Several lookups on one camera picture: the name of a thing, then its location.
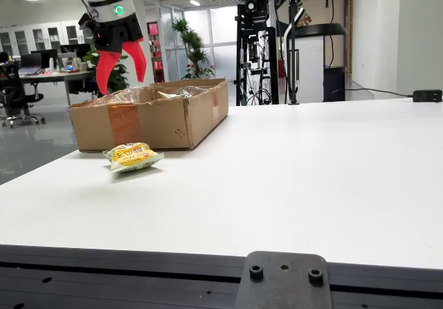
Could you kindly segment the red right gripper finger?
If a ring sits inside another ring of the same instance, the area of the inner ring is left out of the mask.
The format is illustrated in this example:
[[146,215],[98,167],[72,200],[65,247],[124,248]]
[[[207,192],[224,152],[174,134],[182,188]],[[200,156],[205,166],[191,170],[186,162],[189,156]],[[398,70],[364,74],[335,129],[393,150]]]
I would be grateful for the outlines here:
[[143,40],[144,38],[142,37],[139,40],[127,41],[123,44],[123,50],[127,52],[134,61],[136,76],[139,82],[144,82],[147,68],[147,60],[141,47]]

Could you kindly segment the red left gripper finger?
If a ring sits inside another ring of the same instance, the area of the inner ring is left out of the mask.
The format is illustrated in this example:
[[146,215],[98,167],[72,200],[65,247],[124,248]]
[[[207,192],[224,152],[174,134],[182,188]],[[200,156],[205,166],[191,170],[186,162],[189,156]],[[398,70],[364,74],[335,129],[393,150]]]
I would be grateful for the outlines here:
[[122,53],[111,51],[98,51],[99,60],[96,65],[96,82],[100,93],[106,96],[108,94],[108,82],[111,72],[114,70]]

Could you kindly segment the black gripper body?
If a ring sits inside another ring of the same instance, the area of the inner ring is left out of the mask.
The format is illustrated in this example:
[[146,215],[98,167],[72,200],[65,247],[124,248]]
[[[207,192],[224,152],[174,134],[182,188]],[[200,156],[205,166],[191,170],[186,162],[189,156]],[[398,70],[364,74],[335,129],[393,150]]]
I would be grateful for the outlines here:
[[121,53],[125,42],[137,42],[143,33],[136,14],[110,22],[95,22],[93,29],[98,51]]

